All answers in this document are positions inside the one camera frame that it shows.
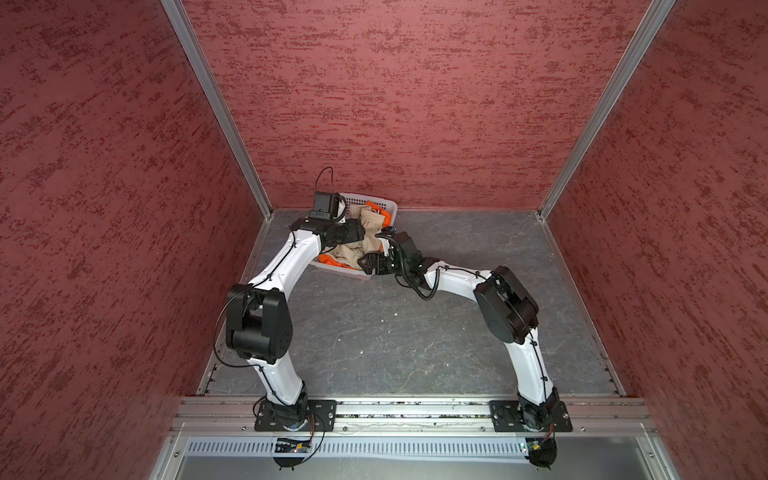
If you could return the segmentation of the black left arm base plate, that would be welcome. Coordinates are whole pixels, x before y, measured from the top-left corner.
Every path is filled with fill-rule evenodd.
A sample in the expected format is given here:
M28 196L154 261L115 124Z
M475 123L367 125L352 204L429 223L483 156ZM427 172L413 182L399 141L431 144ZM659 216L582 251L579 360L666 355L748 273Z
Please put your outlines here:
M293 406L263 400L254 409L253 429L257 432L330 432L334 429L337 406L335 400L314 399Z

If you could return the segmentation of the beige drawstring shorts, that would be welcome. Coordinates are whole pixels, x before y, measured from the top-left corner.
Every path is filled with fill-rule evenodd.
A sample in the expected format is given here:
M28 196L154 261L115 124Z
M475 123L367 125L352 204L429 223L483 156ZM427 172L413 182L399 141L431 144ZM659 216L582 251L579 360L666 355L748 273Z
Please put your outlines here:
M382 242L376 237L376 234L382 230L388 219L385 215L368 205L353 206L350 215L352 219L357 219L361 222L365 231L363 239L339 245L331 250L328 256L346 268L360 270L361 267L358 261L364 255L377 253L383 249Z

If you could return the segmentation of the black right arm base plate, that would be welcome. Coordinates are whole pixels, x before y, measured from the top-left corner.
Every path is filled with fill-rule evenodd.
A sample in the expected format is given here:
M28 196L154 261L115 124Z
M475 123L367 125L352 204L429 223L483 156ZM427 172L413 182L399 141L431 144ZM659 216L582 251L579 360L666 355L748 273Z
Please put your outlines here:
M573 425L562 401L533 405L518 401L492 400L490 418L497 433L570 433Z

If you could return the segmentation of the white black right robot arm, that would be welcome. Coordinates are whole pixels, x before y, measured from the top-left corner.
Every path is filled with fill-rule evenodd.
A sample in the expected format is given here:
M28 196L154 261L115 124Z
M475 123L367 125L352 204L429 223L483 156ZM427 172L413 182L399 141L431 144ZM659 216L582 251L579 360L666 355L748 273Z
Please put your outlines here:
M405 232L386 228L376 237L382 252L367 253L358 265L367 274L393 275L424 301L440 292L475 302L490 333L509 354L516 381L519 421L529 431L553 423L559 393L545 367L538 335L539 306L506 266L477 270L424 256Z

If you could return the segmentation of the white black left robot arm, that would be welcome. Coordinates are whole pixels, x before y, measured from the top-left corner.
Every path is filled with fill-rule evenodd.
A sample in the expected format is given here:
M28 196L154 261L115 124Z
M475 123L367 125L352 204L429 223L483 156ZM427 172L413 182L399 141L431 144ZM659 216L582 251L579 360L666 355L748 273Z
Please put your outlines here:
M266 394L262 403L280 428L299 430L310 407L304 381L289 355L293 338L288 299L307 266L324 250L363 240L358 219L307 218L290 226L275 258L246 284L233 285L222 316L226 347L258 374Z

